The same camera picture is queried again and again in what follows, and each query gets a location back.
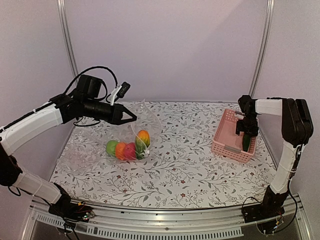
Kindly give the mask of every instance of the red apple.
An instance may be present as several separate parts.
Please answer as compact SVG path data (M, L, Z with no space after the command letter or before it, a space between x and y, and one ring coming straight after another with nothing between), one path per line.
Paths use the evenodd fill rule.
M136 145L134 142L128 143L123 151L125 160L136 160Z

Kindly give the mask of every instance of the orange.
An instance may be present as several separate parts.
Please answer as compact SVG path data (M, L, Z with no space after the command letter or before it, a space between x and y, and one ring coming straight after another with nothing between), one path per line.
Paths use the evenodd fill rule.
M115 146L115 157L117 159L120 160L125 160L125 148L126 148L126 143L125 142L119 142L116 146Z

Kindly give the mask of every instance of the floral pattern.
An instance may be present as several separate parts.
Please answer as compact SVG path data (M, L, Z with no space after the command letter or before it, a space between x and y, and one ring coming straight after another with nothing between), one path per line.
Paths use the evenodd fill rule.
M224 109L231 103L146 102L157 115L162 131L147 159L110 162L105 146L72 133L51 181L73 198L150 208L207 208L242 204L250 196L261 198L276 170L261 136L248 163L212 153L213 136ZM108 132L106 122L87 127L95 137ZM83 163L82 171L63 164Z

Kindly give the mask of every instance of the yellow and green fruit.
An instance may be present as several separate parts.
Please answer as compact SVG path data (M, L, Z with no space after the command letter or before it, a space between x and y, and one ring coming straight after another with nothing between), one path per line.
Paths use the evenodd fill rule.
M136 145L134 142L128 143L123 151L125 160L136 160Z
M116 156L116 146L119 142L116 140L110 140L107 142L105 151L107 154L109 154L112 157Z
M115 146L115 157L120 160L125 160L125 148L126 148L126 143L125 142L119 142Z
M146 130L141 130L135 137L136 158L141 160L144 158L145 149L150 146L150 136Z

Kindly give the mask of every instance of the gray leaf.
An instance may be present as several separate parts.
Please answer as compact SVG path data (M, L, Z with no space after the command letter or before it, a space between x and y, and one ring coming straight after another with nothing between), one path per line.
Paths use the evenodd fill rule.
M143 199L143 202L147 201L148 198L149 198L148 196L145 196L144 199Z

